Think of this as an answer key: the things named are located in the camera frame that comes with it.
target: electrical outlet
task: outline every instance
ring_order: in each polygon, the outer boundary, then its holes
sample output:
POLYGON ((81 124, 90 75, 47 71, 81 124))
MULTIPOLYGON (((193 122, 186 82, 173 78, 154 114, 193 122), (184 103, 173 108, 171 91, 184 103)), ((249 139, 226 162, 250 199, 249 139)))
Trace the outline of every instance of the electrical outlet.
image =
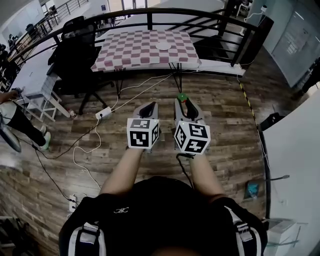
POLYGON ((76 204, 77 197, 74 195, 70 195, 69 199, 72 200, 72 201, 69 201, 69 211, 73 213, 77 208, 77 204, 76 204))
POLYGON ((95 114, 95 118, 96 119, 101 119, 101 118, 105 118, 111 115, 111 108, 108 106, 105 109, 101 110, 100 112, 95 114))

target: staircase railing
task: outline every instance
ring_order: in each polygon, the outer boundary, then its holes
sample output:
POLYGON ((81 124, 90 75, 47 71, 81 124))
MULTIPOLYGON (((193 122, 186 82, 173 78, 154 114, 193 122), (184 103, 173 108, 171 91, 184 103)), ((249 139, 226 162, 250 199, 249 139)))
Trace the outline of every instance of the staircase railing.
MULTIPOLYGON (((123 25, 117 25, 113 27, 106 27, 106 28, 101 28, 96 30, 96 33, 98 32, 105 32, 109 30, 116 30, 116 29, 121 29, 121 28, 130 28, 130 27, 140 27, 141 30, 152 30, 155 28, 158 29, 159 26, 166 26, 163 29, 167 29, 168 26, 174 26, 176 28, 181 27, 181 26, 187 26, 187 27, 193 27, 193 28, 200 28, 200 29, 208 29, 208 30, 214 30, 218 31, 219 33, 229 33, 236 35, 241 38, 240 41, 232 41, 232 40, 226 40, 221 38, 221 36, 205 36, 205 35, 196 35, 196 34, 190 34, 191 38, 195 39, 206 39, 208 41, 212 42, 223 42, 227 44, 233 44, 237 46, 235 50, 229 50, 229 49, 224 49, 224 48, 217 48, 217 47, 210 47, 213 50, 217 51, 225 51, 228 53, 232 53, 233 57, 219 57, 216 56, 217 59, 220 59, 223 62, 230 63, 231 67, 233 67, 236 63, 239 63, 242 65, 242 68, 247 69, 250 64, 253 62, 255 59, 256 55, 258 54, 258 51, 262 47, 272 25, 273 21, 266 17, 263 16, 262 20, 259 24, 259 26, 254 26, 249 23, 245 23, 242 21, 239 21, 237 19, 233 19, 228 16, 223 16, 217 13, 210 13, 210 12, 205 12, 205 11, 199 11, 199 10, 191 10, 191 9, 182 9, 182 8, 140 8, 140 9, 129 9, 129 10, 122 10, 122 11, 116 11, 116 12, 110 12, 110 13, 105 13, 97 16, 93 16, 91 18, 86 19, 87 22, 99 22, 101 20, 107 20, 111 18, 116 18, 116 17, 123 17, 126 15, 145 15, 144 22, 140 23, 131 23, 131 24, 123 24, 123 25), (199 18, 209 18, 211 20, 217 20, 220 21, 224 24, 233 24, 237 25, 241 28, 245 29, 244 35, 241 35, 240 33, 228 30, 228 29, 222 29, 221 27, 215 27, 215 26, 210 26, 210 25, 203 25, 203 24, 192 24, 192 23, 187 23, 187 22, 154 22, 153 21, 153 15, 156 14, 174 14, 174 15, 189 15, 189 16, 196 16, 197 19, 199 18), (243 52, 243 49, 245 45, 248 44, 248 47, 245 52, 243 52)), ((53 38, 56 42, 56 44, 51 45, 50 47, 47 47, 43 49, 42 51, 37 52, 36 54, 33 54, 32 56, 29 56, 27 59, 23 60, 23 63, 28 61, 29 59, 33 58, 34 56, 50 49, 58 44, 60 44, 60 40, 58 39, 58 35, 62 33, 63 29, 58 29, 56 31, 53 31, 49 33, 48 35, 39 38, 37 41, 33 42, 31 45, 27 46, 23 51, 18 53, 11 61, 16 61, 18 58, 23 56, 25 53, 28 51, 31 51, 34 49, 36 46, 39 44, 53 38)), ((101 43, 103 42, 104 39, 96 40, 96 43, 101 43)))
MULTIPOLYGON (((71 15, 71 13, 80 8, 82 5, 87 3, 89 0, 69 0, 68 2, 60 5, 51 13, 47 13, 46 16, 33 26, 30 33, 25 33, 24 36, 19 38, 15 45, 8 53, 8 59, 15 58, 20 54, 26 47, 30 46, 32 43, 48 35, 54 27, 56 27, 66 16, 71 15)), ((20 61, 18 65, 29 57, 32 51, 25 52, 19 55, 20 61)))
MULTIPOLYGON (((212 14, 218 14, 218 13, 224 12, 225 10, 226 10, 226 9, 214 10, 214 11, 212 11, 211 13, 212 13, 212 14)), ((202 19, 202 18, 203 18, 203 17, 194 17, 194 18, 191 18, 191 19, 186 20, 184 23, 195 22, 195 21, 198 21, 198 20, 200 20, 200 19, 202 19)), ((209 18, 208 20, 199 22, 199 23, 197 23, 197 24, 202 25, 202 24, 205 24, 205 23, 208 23, 208 22, 211 22, 211 21, 214 21, 214 19, 209 18)), ((170 28, 170 29, 171 29, 171 30, 176 30, 177 28, 180 28, 180 27, 181 27, 180 25, 176 25, 176 26, 173 26, 173 27, 170 28)))

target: door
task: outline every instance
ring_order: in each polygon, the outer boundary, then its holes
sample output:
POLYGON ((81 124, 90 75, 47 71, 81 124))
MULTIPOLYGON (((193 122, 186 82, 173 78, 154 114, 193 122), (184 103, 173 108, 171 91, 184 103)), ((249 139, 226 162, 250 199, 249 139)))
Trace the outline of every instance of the door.
POLYGON ((123 0, 124 9, 145 8, 145 0, 123 0))
POLYGON ((297 4, 272 55, 287 82, 293 87, 320 56, 318 17, 297 4))

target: yellow black tape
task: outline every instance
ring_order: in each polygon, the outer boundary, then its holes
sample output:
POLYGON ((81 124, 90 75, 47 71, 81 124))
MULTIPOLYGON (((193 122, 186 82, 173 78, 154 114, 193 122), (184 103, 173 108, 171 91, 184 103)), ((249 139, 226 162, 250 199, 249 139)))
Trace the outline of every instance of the yellow black tape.
POLYGON ((246 93, 246 91, 245 91, 245 89, 244 89, 244 85, 243 85, 241 82, 239 82, 239 85, 240 85, 241 91, 243 92, 243 95, 244 95, 244 97, 245 97, 245 99, 246 99, 246 102, 248 103, 249 108, 251 109, 251 114, 252 114, 252 116, 253 116, 253 120, 254 120, 254 122, 255 122, 255 126, 256 126, 256 128, 258 129, 258 124, 257 124, 255 112, 254 112, 254 110, 253 110, 253 108, 252 108, 252 106, 251 106, 251 103, 250 103, 249 99, 248 99, 247 93, 246 93))

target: checkered tablecloth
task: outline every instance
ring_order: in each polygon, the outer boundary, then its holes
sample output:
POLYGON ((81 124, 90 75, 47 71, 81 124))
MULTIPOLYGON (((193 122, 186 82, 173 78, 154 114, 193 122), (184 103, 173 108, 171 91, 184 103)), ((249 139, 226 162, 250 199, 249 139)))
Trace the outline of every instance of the checkered tablecloth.
POLYGON ((187 32, 148 30, 108 35, 91 69, 110 71, 158 63, 201 62, 187 32), (171 48, 157 49, 160 42, 169 43, 171 48))

